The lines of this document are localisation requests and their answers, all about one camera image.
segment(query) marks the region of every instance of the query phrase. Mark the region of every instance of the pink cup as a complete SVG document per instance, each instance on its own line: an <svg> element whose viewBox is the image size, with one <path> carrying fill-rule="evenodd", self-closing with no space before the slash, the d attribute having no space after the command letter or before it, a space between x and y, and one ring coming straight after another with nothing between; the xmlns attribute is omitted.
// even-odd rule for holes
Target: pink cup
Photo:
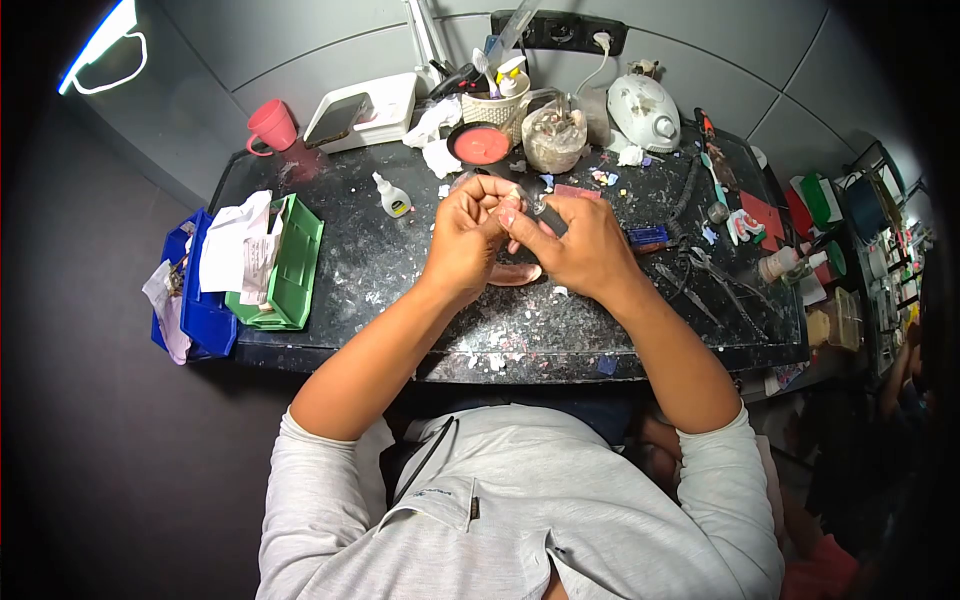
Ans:
<svg viewBox="0 0 960 600"><path fill-rule="evenodd" d="M257 137L279 152L290 148L297 141L297 130L294 128L293 119L290 118L287 107L276 98L256 110L247 121L247 129L253 132L247 140L247 150L257 156L273 154L272 152L260 153L253 149L252 144Z"/></svg>

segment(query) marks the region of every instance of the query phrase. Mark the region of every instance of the gray long-sleeve shirt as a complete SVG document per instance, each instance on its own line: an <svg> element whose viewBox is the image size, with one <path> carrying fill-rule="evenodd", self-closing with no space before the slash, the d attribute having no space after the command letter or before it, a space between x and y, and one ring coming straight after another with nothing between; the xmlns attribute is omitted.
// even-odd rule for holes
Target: gray long-sleeve shirt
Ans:
<svg viewBox="0 0 960 600"><path fill-rule="evenodd" d="M539 599L550 559L570 598L778 596L783 561L745 410L723 429L680 434L682 506L565 413L513 404L455 417L376 521L357 443L284 415L257 597ZM414 432L429 442L401 486L444 420Z"/></svg>

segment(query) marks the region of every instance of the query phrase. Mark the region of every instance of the speckled countertop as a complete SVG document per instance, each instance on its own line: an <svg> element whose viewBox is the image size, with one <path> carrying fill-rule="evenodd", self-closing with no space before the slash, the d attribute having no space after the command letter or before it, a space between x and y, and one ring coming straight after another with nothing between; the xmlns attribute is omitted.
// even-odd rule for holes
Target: speckled countertop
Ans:
<svg viewBox="0 0 960 600"><path fill-rule="evenodd" d="M749 146L723 132L718 134L741 189L770 202ZM648 168L617 167L615 154L604 158L602 151L594 150L573 171L556 176L556 183L599 189L624 228L661 225L683 189L689 156L698 150L693 140L698 138L694 129L684 128L681 156L666 155L663 162L654 161ZM521 159L521 152L522 146L515 150L513 160ZM613 186L601 186L590 176L589 167L612 171L619 180ZM416 211L399 219L387 216L380 207L373 171L405 190ZM545 187L533 172L517 176L528 189L542 191ZM240 204L259 189L273 189L275 197L296 192L325 220L325 227L306 327L272 332L239 325L234 360L274 369L315 370L420 276L440 201L438 188L454 179L451 175L438 180L426 168L420 150L399 142L333 156L305 150L299 143L280 156L236 155L223 175L211 212L223 205ZM626 197L620 190L626 190ZM752 331L706 274L694 272L690 287L726 328L717 327L685 296L672 301L674 308L731 371L806 360L805 319L799 298L792 289L767 285L756 272L756 262L766 252L753 244L741 244L734 252L720 228L716 228L721 234L716 246L701 237L697 206L706 210L709 202L705 198L711 193L708 174L701 169L682 225L691 243L710 252L714 263L759 289L773 303L777 310L770 314L758 300L743 300L769 340ZM516 256L503 252L500 260L532 262L536 258L524 249ZM654 263L662 261L681 275L683 267L674 266L675 260L672 251L640 259L643 271L665 295L673 288L660 277ZM417 379L568 383L643 378L643 368L623 328L593 300L572 293L555 294L555 286L546 275L519 288L488 286L477 302L454 318L418 367ZM612 370L612 374L601 370Z"/></svg>

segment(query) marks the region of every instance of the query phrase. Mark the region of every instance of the fingernail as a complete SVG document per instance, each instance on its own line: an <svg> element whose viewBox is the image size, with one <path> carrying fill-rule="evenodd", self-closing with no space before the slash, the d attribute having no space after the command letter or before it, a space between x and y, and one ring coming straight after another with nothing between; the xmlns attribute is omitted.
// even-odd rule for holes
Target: fingernail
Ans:
<svg viewBox="0 0 960 600"><path fill-rule="evenodd" d="M514 224L514 210L512 208L502 208L500 210L500 223L503 227L509 229Z"/></svg>

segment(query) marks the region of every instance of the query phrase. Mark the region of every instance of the plug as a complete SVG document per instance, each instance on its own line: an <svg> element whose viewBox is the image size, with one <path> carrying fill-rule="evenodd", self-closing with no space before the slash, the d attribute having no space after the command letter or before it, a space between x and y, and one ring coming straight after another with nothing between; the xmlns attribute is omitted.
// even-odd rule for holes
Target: plug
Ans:
<svg viewBox="0 0 960 600"><path fill-rule="evenodd" d="M610 44L612 38L607 32L597 32L593 34L593 43L603 48L606 52L610 52Z"/></svg>

